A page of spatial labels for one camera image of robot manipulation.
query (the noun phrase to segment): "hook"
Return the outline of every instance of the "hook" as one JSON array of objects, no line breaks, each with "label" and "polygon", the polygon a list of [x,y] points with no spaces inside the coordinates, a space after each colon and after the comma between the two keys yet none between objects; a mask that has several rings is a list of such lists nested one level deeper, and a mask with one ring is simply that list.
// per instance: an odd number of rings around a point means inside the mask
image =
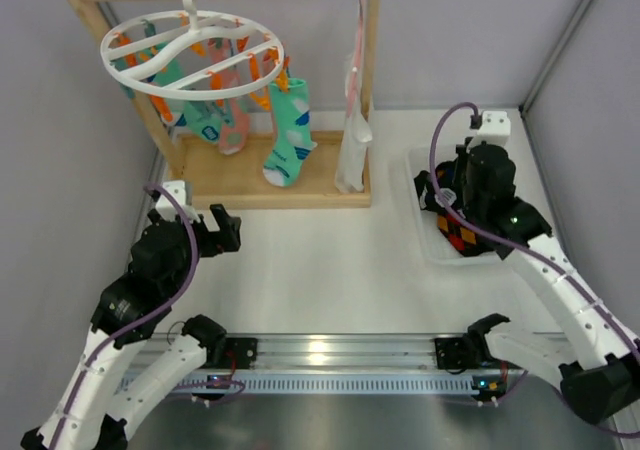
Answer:
[{"label": "hook", "polygon": [[182,6],[189,15],[189,26],[191,30],[198,31],[198,10],[193,0],[182,0]]}]

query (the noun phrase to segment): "orange clothespin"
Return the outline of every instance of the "orange clothespin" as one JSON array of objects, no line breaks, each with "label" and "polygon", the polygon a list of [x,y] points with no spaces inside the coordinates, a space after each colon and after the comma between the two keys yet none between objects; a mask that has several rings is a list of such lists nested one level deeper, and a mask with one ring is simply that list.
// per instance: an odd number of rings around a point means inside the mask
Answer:
[{"label": "orange clothespin", "polygon": [[276,77],[276,85],[281,92],[289,93],[289,76],[287,75],[287,67],[289,66],[289,57],[284,57],[284,65],[282,65],[282,70]]},{"label": "orange clothespin", "polygon": [[[240,27],[240,20],[236,18],[236,27]],[[238,46],[238,52],[243,52],[247,47],[247,43],[249,42],[249,37],[244,37],[236,40],[236,45]]]},{"label": "orange clothespin", "polygon": [[[119,47],[122,47],[124,45],[129,45],[131,43],[131,39],[123,33],[117,33],[116,42],[118,42]],[[124,61],[127,62],[127,65],[129,67],[135,67],[138,64],[138,61],[136,60],[136,56],[133,53],[130,53],[129,55],[125,55]]]},{"label": "orange clothespin", "polygon": [[[211,80],[209,80],[209,88],[211,88],[211,90],[222,90],[222,77],[220,76],[220,74],[213,72],[207,72],[207,74],[211,75]],[[216,103],[222,107],[224,105],[224,99],[216,100]]]},{"label": "orange clothespin", "polygon": [[[262,75],[260,75],[260,69],[258,68],[258,60],[253,53],[249,54],[249,72],[251,73],[251,79],[254,82],[262,78]],[[264,108],[267,112],[271,111],[269,92],[266,88],[263,89],[263,95],[258,95],[256,92],[251,92],[249,96],[254,102]]]},{"label": "orange clothespin", "polygon": [[[189,25],[189,19],[184,13],[180,15],[180,20],[182,21],[181,26],[184,27],[185,25]],[[193,50],[196,55],[199,55],[201,57],[207,56],[207,52],[204,50],[204,45],[202,45],[202,42],[196,42],[189,48],[191,48],[191,50]]]},{"label": "orange clothespin", "polygon": [[173,120],[173,115],[171,114],[169,105],[167,105],[164,98],[156,97],[155,95],[149,95],[149,98],[151,99],[153,106],[156,108],[158,113],[162,115],[162,118],[164,118],[165,121],[170,122]]}]

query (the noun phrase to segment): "wooden drying rack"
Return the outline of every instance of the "wooden drying rack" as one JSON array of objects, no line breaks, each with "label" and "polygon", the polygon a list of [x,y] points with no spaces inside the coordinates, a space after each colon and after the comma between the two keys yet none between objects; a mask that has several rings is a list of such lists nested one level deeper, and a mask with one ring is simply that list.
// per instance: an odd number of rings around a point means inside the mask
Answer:
[{"label": "wooden drying rack", "polygon": [[[100,44],[111,27],[97,2],[115,0],[67,0],[94,40]],[[367,0],[364,61],[360,100],[362,113],[369,117],[380,0]],[[206,208],[223,203],[228,208],[347,208],[371,205],[368,161],[362,193],[341,194],[335,188],[342,132],[313,132],[318,147],[305,161],[298,180],[291,187],[274,187],[262,175],[262,164],[271,152],[272,136],[250,134],[242,151],[224,156],[217,148],[195,135],[169,137],[147,95],[134,92],[132,99],[149,135],[165,157],[172,179],[193,185],[193,204]]]}]

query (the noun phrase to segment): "black bracket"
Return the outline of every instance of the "black bracket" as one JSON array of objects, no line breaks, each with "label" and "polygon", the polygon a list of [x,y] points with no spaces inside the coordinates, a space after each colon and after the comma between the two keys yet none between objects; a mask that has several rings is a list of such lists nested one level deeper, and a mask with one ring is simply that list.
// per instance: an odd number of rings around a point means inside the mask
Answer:
[{"label": "black bracket", "polygon": [[489,353],[484,336],[496,325],[507,323],[509,319],[499,313],[493,313],[469,325],[462,337],[434,339],[438,368],[462,371],[474,368],[486,368],[496,363]]},{"label": "black bracket", "polygon": [[230,370],[235,360],[236,370],[249,370],[258,358],[258,339],[245,337],[227,337],[217,361],[207,358],[202,368]]}]

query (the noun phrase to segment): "pink sock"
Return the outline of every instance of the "pink sock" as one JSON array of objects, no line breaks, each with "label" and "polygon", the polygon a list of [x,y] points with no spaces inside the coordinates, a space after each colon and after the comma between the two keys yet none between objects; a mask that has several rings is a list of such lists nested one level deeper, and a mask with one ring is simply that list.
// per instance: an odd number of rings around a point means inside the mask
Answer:
[{"label": "pink sock", "polygon": [[[212,39],[208,45],[209,55],[213,63],[221,62],[231,56],[231,42],[229,40],[223,40],[220,46],[216,43],[217,42]],[[223,70],[220,72],[220,77],[223,88],[236,86],[240,81],[238,69],[235,67]],[[247,143],[247,136],[249,135],[249,128],[251,126],[249,114],[246,109],[242,107],[239,99],[229,99],[229,105],[231,107],[234,125],[231,127],[223,123],[220,129],[218,150],[220,150],[220,153],[223,155],[232,155],[242,150],[245,143]]]}]

